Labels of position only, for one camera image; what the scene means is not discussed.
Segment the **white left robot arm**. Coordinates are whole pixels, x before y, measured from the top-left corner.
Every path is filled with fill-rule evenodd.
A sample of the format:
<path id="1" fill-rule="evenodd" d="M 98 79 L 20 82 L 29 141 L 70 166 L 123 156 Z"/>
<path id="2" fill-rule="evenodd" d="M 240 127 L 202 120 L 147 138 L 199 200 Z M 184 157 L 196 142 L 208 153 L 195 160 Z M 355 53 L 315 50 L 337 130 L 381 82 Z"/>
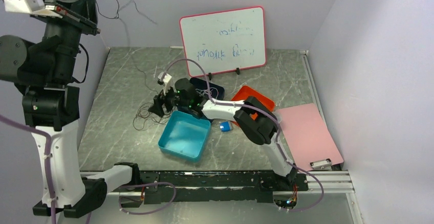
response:
<path id="1" fill-rule="evenodd" d="M 29 14 L 46 25 L 38 43 L 1 37 L 1 80 L 22 94 L 25 123 L 1 121 L 29 131 L 36 143 L 44 189 L 33 207 L 37 216 L 80 218 L 99 208 L 106 195 L 123 186 L 140 188 L 135 163 L 118 163 L 82 176 L 78 163 L 79 88 L 73 77 L 81 36 L 97 35 L 96 0 L 2 0 L 6 11 Z"/>

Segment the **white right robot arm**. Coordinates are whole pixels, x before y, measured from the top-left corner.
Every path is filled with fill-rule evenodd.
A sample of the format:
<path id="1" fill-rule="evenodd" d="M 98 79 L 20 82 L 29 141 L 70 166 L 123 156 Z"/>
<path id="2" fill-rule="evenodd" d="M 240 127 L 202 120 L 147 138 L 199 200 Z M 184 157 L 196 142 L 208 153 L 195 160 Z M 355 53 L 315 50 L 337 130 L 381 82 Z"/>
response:
<path id="1" fill-rule="evenodd" d="M 197 119 L 221 119 L 238 124 L 245 136 L 260 146 L 269 159 L 276 175 L 276 184 L 282 190 L 289 190 L 296 183 L 297 170 L 284 150 L 279 134 L 277 117 L 256 97 L 249 96 L 241 101 L 214 99 L 210 91 L 204 94 L 186 78 L 179 79 L 174 86 L 164 86 L 153 98 L 149 112 L 163 117 L 174 107 L 184 107 Z"/>

